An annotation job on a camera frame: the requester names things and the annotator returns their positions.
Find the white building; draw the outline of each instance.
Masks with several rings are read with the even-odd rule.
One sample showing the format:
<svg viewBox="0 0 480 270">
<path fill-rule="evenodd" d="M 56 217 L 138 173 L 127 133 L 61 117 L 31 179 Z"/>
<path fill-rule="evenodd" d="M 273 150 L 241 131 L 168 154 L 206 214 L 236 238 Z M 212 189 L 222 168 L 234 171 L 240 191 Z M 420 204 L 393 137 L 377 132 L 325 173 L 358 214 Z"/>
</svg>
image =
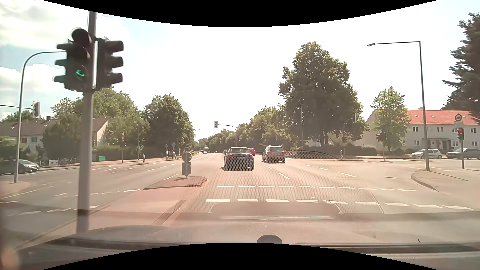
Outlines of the white building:
<svg viewBox="0 0 480 270">
<path fill-rule="evenodd" d="M 423 110 L 408 110 L 410 114 L 410 125 L 405 138 L 402 150 L 425 149 L 425 136 L 423 128 Z M 427 134 L 430 142 L 430 148 L 450 151 L 460 146 L 457 129 L 454 127 L 455 116 L 461 114 L 465 129 L 464 148 L 480 147 L 480 125 L 470 116 L 469 111 L 464 110 L 427 110 Z M 367 120 L 370 129 L 375 128 L 375 112 Z M 365 132 L 363 138 L 356 141 L 357 146 L 373 146 L 377 150 L 382 150 L 382 144 L 377 141 L 378 131 L 372 130 Z"/>
</svg>

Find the parked car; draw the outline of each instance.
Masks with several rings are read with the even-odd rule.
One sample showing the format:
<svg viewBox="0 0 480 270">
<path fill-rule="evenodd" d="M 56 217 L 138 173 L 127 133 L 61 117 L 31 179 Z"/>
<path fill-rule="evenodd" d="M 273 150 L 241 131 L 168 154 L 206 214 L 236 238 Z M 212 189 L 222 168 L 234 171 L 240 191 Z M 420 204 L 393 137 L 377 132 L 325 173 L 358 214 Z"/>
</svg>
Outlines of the parked car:
<svg viewBox="0 0 480 270">
<path fill-rule="evenodd" d="M 424 159 L 425 157 L 423 156 L 425 149 L 422 149 L 420 151 L 417 151 L 412 154 L 413 159 Z M 429 159 L 439 159 L 441 160 L 443 158 L 443 155 L 440 153 L 440 150 L 438 149 L 428 149 L 428 158 Z"/>
<path fill-rule="evenodd" d="M 16 160 L 4 160 L 0 162 L 0 175 L 15 173 Z M 36 172 L 40 166 L 28 160 L 18 160 L 18 173 Z"/>
<path fill-rule="evenodd" d="M 463 156 L 466 159 L 479 159 L 480 160 L 480 150 L 473 148 L 463 148 Z M 451 159 L 461 159 L 462 158 L 462 148 L 456 149 L 453 152 L 447 153 L 447 158 Z"/>
</svg>

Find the round traffic sign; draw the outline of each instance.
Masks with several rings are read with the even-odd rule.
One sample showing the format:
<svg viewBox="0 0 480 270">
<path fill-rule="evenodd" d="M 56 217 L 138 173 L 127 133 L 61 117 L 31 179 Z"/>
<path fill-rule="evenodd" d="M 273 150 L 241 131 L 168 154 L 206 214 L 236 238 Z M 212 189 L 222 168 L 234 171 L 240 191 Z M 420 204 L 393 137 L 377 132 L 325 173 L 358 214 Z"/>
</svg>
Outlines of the round traffic sign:
<svg viewBox="0 0 480 270">
<path fill-rule="evenodd" d="M 190 162 L 192 160 L 192 154 L 190 152 L 185 152 L 181 158 L 184 162 Z"/>
</svg>

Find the sky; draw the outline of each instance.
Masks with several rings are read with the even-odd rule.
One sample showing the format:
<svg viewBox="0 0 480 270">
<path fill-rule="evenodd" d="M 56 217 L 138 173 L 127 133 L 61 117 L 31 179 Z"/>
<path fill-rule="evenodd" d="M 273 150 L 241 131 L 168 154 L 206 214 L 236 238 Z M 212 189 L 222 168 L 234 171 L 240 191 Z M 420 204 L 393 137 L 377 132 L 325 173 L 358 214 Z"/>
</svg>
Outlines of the sky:
<svg viewBox="0 0 480 270">
<path fill-rule="evenodd" d="M 465 36 L 458 22 L 468 20 L 469 12 L 480 12 L 480 1 L 438 0 L 339 21 L 259 28 L 171 25 L 98 14 L 96 36 L 124 42 L 125 50 L 115 54 L 124 60 L 114 70 L 123 74 L 115 90 L 130 94 L 139 109 L 154 95 L 173 94 L 189 113 L 198 140 L 220 131 L 214 121 L 237 126 L 262 107 L 283 103 L 278 96 L 282 68 L 292 68 L 300 46 L 314 41 L 348 63 L 365 119 L 375 96 L 391 86 L 405 95 L 409 109 L 422 107 L 418 43 L 366 45 L 421 41 L 425 108 L 439 110 L 454 90 L 442 81 L 455 79 L 450 51 L 462 46 Z M 87 28 L 87 14 L 41 0 L 0 0 L 0 105 L 18 106 L 25 60 L 37 52 L 59 51 L 56 44 L 65 43 L 74 28 Z M 40 102 L 46 117 L 61 99 L 82 95 L 52 81 L 64 73 L 55 60 L 64 58 L 65 53 L 47 53 L 28 62 L 22 107 Z M 239 101 L 244 113 L 226 110 Z M 0 107 L 0 119 L 15 110 Z"/>
</svg>

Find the red roof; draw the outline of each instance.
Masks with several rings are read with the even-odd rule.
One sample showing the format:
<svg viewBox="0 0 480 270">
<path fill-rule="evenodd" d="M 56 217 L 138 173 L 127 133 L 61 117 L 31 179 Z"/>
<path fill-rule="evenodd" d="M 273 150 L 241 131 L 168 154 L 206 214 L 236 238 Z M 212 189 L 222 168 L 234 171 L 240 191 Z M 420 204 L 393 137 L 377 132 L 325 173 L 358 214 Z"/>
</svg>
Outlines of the red roof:
<svg viewBox="0 0 480 270">
<path fill-rule="evenodd" d="M 423 124 L 422 110 L 408 110 L 410 113 L 410 124 Z M 427 124 L 453 125 L 455 116 L 463 116 L 463 124 L 478 125 L 474 118 L 470 116 L 471 112 L 466 110 L 426 110 Z"/>
</svg>

